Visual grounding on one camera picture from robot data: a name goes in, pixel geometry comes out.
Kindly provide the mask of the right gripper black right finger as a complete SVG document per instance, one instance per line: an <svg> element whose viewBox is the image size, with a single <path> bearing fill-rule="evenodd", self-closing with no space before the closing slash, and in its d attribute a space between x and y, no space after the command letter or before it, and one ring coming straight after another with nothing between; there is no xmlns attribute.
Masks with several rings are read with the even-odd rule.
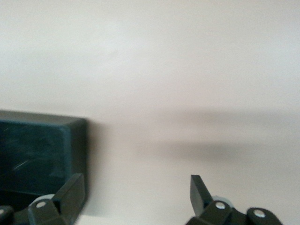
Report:
<svg viewBox="0 0 300 225"><path fill-rule="evenodd" d="M191 175L190 201L195 215L185 225L283 225L271 211L252 207L246 213L213 198L201 176Z"/></svg>

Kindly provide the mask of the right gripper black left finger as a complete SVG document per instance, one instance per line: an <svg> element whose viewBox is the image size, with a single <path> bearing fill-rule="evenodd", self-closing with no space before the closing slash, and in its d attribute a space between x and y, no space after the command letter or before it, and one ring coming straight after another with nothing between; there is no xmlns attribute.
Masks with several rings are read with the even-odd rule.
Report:
<svg viewBox="0 0 300 225"><path fill-rule="evenodd" d="M0 225L74 225L85 204L85 180L75 173L55 193L0 190Z"/></svg>

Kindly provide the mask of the black plastic box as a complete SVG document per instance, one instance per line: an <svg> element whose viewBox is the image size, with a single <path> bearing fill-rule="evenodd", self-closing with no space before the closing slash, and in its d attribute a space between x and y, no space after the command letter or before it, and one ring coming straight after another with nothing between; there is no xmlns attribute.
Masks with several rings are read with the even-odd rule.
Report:
<svg viewBox="0 0 300 225"><path fill-rule="evenodd" d="M76 173L87 178L87 155L86 119L0 110L0 205L20 211Z"/></svg>

